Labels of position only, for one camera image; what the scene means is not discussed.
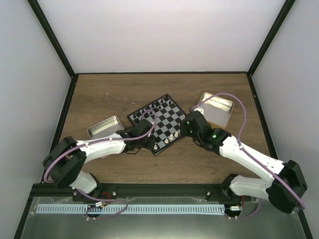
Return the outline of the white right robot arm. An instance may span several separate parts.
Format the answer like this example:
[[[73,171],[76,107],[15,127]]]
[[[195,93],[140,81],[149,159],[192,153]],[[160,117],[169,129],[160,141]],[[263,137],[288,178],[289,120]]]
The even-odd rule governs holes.
[[[221,128],[212,128],[203,114],[193,111],[181,122],[181,135],[209,152],[231,159],[249,169],[258,178],[232,175],[221,188],[228,201],[237,196],[250,196],[269,201],[283,213],[303,208],[301,198],[308,189],[300,166],[289,160],[282,162],[262,154],[240,142]]]

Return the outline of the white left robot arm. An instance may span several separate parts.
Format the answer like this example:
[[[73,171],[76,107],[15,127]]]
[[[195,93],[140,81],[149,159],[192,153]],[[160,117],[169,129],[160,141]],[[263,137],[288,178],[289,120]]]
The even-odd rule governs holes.
[[[44,159],[43,179],[46,183],[55,184],[59,189],[74,188],[90,201],[97,201],[102,195],[101,183],[92,173],[84,172],[83,166],[109,155],[129,154],[141,148],[153,149],[155,126],[154,122],[143,119],[136,126],[96,140],[76,141],[68,136]]]

